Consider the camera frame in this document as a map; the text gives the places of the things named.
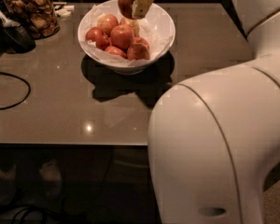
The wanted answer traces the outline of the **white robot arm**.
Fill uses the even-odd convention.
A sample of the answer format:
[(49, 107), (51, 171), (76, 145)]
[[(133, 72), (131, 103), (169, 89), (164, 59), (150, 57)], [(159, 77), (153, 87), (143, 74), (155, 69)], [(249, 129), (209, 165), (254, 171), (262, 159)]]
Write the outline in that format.
[(148, 158), (162, 224), (264, 224), (280, 162), (280, 0), (232, 0), (253, 58), (186, 79), (155, 104)]

